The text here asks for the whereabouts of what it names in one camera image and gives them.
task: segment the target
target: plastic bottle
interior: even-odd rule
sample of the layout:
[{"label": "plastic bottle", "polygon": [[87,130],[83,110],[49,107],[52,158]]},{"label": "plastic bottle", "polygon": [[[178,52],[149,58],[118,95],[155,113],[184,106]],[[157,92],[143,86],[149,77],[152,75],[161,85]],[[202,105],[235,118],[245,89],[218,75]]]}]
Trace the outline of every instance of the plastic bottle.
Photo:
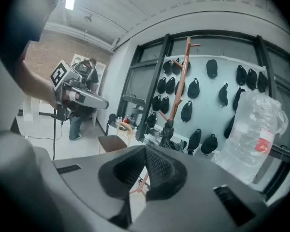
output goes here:
[{"label": "plastic bottle", "polygon": [[280,102],[258,91],[243,92],[230,137],[212,161],[249,184],[269,154],[275,134],[282,135],[287,126]]}]

